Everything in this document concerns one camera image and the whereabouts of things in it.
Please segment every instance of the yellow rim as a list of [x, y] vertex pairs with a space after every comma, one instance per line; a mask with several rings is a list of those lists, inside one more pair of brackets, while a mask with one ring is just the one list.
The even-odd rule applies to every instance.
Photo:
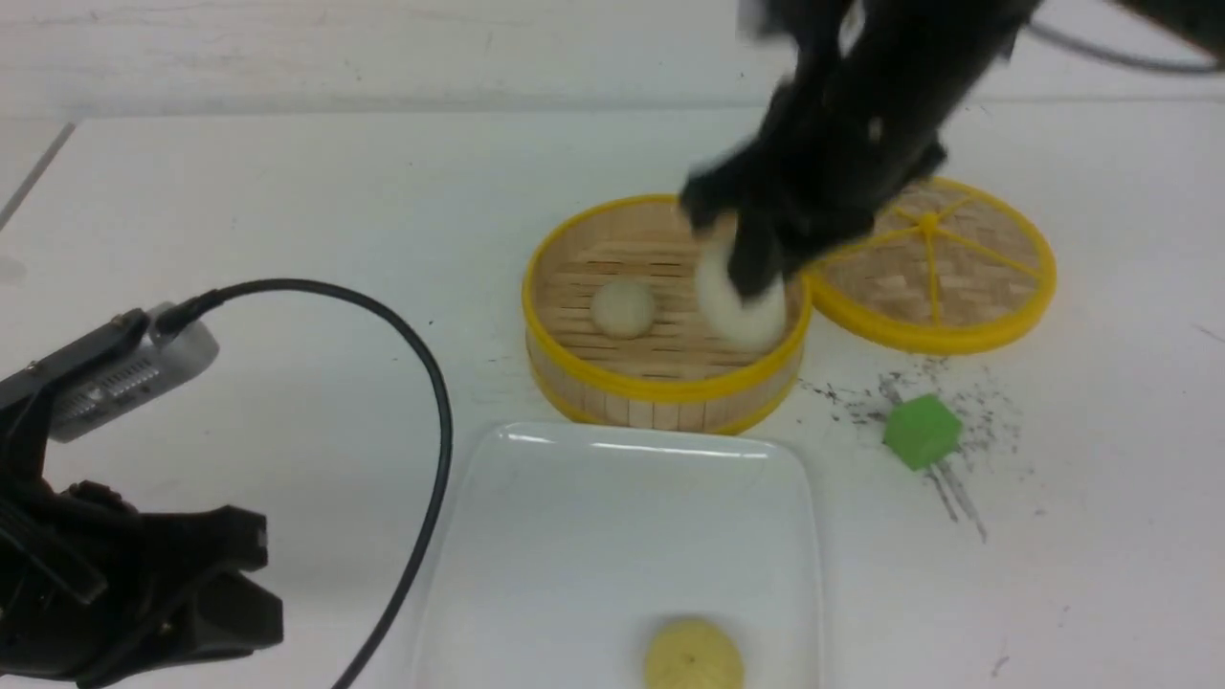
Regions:
[[800, 314], [796, 319], [795, 326], [786, 333], [783, 342], [780, 342], [779, 346], [772, 352], [747, 367], [736, 369], [729, 374], [704, 380], [642, 380], [601, 369], [570, 353], [561, 346], [561, 343], [549, 335], [544, 324], [540, 322], [540, 318], [537, 315], [535, 308], [532, 305], [532, 284], [535, 282], [537, 266], [539, 265], [540, 256], [544, 251], [566, 230], [587, 218], [590, 218], [592, 216], [621, 206], [655, 202], [675, 204], [676, 196], [673, 194], [649, 194], [644, 196], [631, 196], [628, 199], [609, 201], [608, 204], [603, 204], [578, 213], [549, 233], [545, 240], [540, 243], [540, 246], [537, 248], [535, 253], [532, 254], [532, 261], [528, 264], [528, 272], [523, 277], [523, 318], [527, 320], [528, 332], [537, 341], [537, 343], [540, 345], [545, 356], [552, 359], [571, 378], [594, 387], [599, 387], [606, 392], [632, 400], [676, 403], [704, 402], [714, 397], [733, 395], [767, 380], [786, 363], [791, 354], [804, 346], [804, 333], [809, 330], [809, 320], [812, 315], [812, 282], [807, 276], [800, 276], [800, 280], [802, 281], [801, 284], [804, 286], [804, 289], [801, 289], [802, 303], [800, 304]]
[[[845, 327], [855, 335], [859, 335], [860, 337], [871, 340], [878, 345], [884, 345], [886, 347], [893, 347], [894, 349], [903, 349], [907, 352], [936, 356], [974, 354], [995, 349], [996, 347], [1002, 347], [1017, 341], [1038, 325], [1038, 321], [1041, 320], [1042, 314], [1046, 311], [1051, 299], [1055, 297], [1055, 254], [1046, 243], [1046, 238], [1044, 238], [1038, 228], [1034, 227], [1034, 223], [1029, 222], [1029, 218], [986, 191], [944, 178], [932, 178], [927, 181], [927, 184], [957, 189], [958, 191], [964, 192], [969, 199], [982, 201], [984, 204], [992, 206], [1017, 223], [1017, 227], [1020, 228], [1020, 232], [1029, 239], [1038, 253], [1039, 268], [1036, 272], [1024, 266], [1013, 266], [1022, 270], [1022, 272], [1033, 276], [1038, 281], [1038, 291], [1029, 299], [1029, 302], [1027, 302], [1020, 309], [996, 321], [969, 327], [947, 327], [941, 325], [915, 325], [902, 322], [867, 309], [858, 302], [848, 298], [827, 280], [824, 280], [818, 270], [821, 266], [818, 262], [817, 268], [809, 271], [807, 276], [813, 306], [816, 306], [816, 309], [824, 314], [829, 320]], [[951, 207], [943, 208], [942, 212], [949, 211]], [[949, 234], [951, 233], [944, 233], [942, 237], [948, 238]], [[881, 243], [883, 242], [869, 240], [864, 244], [851, 245], [843, 251], [835, 253], [833, 257], [845, 256], [846, 254], [867, 249]], [[1013, 261], [1009, 261], [1003, 256], [998, 256], [990, 249], [978, 245], [978, 243], [968, 240], [962, 243], [970, 245], [970, 248], [976, 249], [992, 259], [1002, 260], [1006, 265], [1013, 265]], [[929, 261], [927, 266], [929, 271], [931, 271], [931, 289], [936, 292], [938, 289], [938, 283], [936, 281], [935, 266], [932, 265], [932, 261]], [[938, 310], [940, 302], [937, 298], [932, 302], [933, 320], [936, 324], [940, 322]]]
[[[561, 396], [554, 394], [552, 389], [549, 387], [549, 384], [544, 381], [544, 378], [540, 375], [540, 371], [537, 370], [535, 364], [530, 364], [529, 368], [532, 369], [532, 378], [535, 380], [537, 387], [540, 389], [540, 394], [544, 395], [544, 398], [548, 400], [548, 402], [552, 405], [552, 407], [557, 409], [557, 412], [560, 412], [561, 416], [568, 418], [575, 423], [610, 425], [608, 422], [593, 417], [592, 414], [584, 412], [583, 409], [579, 409], [578, 407], [575, 407], [570, 402], [562, 400]], [[799, 374], [793, 375], [786, 381], [786, 385], [784, 385], [783, 389], [779, 390], [778, 395], [774, 396], [773, 400], [763, 405], [761, 408], [756, 409], [753, 413], [739, 418], [726, 425], [720, 425], [719, 428], [715, 428], [714, 430], [709, 430], [706, 433], [713, 433], [715, 435], [740, 435], [741, 433], [766, 421], [766, 417], [774, 413], [774, 409], [777, 409], [778, 406], [783, 403], [783, 400], [785, 400], [786, 396], [791, 392], [791, 387], [795, 386], [795, 381], [797, 379]]]

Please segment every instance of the white wall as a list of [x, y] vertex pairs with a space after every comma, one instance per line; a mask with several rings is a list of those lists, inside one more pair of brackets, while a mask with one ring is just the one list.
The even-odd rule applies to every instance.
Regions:
[[[0, 0], [0, 116], [760, 103], [785, 48], [744, 44], [736, 0]], [[1100, 0], [1052, 23], [1193, 53]], [[1023, 39], [980, 98], [1225, 96]]]

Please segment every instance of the yellow dumpling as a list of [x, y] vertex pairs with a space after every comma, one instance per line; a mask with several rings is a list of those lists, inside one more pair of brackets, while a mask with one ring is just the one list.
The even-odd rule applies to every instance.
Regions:
[[742, 689], [745, 666], [730, 636], [704, 619], [674, 622], [647, 650], [647, 689]]

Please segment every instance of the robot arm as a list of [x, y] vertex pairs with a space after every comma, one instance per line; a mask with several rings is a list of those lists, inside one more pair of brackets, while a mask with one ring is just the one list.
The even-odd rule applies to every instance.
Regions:
[[[843, 54], [851, 0], [750, 1], [758, 34], [795, 42], [795, 74], [775, 89], [753, 139], [681, 191], [698, 233], [724, 212], [737, 215], [728, 273], [745, 299], [864, 237], [882, 206], [932, 174], [946, 157], [940, 128], [1041, 4], [865, 0], [862, 32]], [[1225, 55], [1225, 4], [1125, 5]]]

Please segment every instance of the yellow spoke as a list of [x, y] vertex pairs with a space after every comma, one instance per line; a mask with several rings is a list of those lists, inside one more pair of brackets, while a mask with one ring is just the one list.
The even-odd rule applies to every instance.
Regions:
[[971, 240], [962, 237], [960, 234], [953, 234], [952, 232], [948, 232], [947, 229], [944, 229], [942, 227], [937, 227], [936, 232], [940, 233], [940, 235], [943, 237], [944, 239], [948, 239], [951, 242], [956, 242], [957, 244], [960, 244], [962, 246], [967, 246], [969, 249], [973, 249], [974, 251], [978, 251], [979, 254], [982, 254], [984, 256], [987, 256], [989, 259], [991, 259], [991, 260], [993, 260], [996, 262], [1003, 264], [1003, 265], [1006, 265], [1006, 266], [1008, 266], [1008, 267], [1011, 267], [1013, 270], [1020, 271], [1020, 272], [1028, 275], [1029, 277], [1031, 277], [1034, 280], [1038, 280], [1038, 281], [1042, 280], [1042, 273], [1035, 271], [1034, 268], [1027, 266], [1025, 264], [1022, 264], [1019, 261], [1014, 261], [1014, 260], [1009, 259], [1008, 256], [1005, 256], [1003, 254], [1001, 254], [998, 251], [995, 251], [992, 249], [987, 249], [986, 246], [979, 244], [978, 242], [971, 242]]
[[936, 219], [938, 219], [938, 221], [948, 219], [948, 216], [951, 216], [951, 215], [956, 213], [957, 211], [962, 210], [962, 206], [969, 204], [973, 200], [974, 200], [974, 196], [965, 196], [964, 199], [960, 199], [958, 201], [953, 201], [952, 204], [944, 206], [944, 208], [941, 210], [940, 213], [936, 215]]
[[927, 248], [927, 276], [931, 299], [931, 322], [940, 325], [940, 278], [936, 276], [936, 248], [932, 246], [931, 233], [922, 233], [922, 242]]
[[894, 242], [897, 239], [902, 239], [903, 237], [905, 237], [905, 235], [908, 235], [910, 233], [914, 233], [914, 232], [919, 232], [919, 226], [904, 227], [902, 229], [891, 229], [889, 232], [886, 232], [883, 234], [877, 234], [875, 237], [870, 237], [869, 239], [865, 239], [864, 242], [860, 242], [859, 244], [851, 244], [850, 246], [845, 246], [843, 249], [838, 249], [838, 250], [828, 254], [824, 259], [822, 259], [822, 262], [833, 264], [833, 262], [837, 262], [837, 261], [843, 261], [843, 260], [846, 260], [846, 259], [854, 256], [855, 254], [858, 254], [858, 253], [860, 253], [860, 251], [862, 251], [865, 249], [872, 249], [872, 248], [880, 246], [881, 244], [888, 244], [889, 242]]
[[899, 215], [899, 216], [902, 216], [902, 217], [904, 217], [904, 218], [907, 218], [908, 221], [910, 221], [910, 222], [913, 222], [915, 224], [919, 224], [919, 216], [911, 213], [910, 211], [903, 211], [902, 208], [894, 206], [893, 207], [893, 212], [897, 213], [897, 215]]

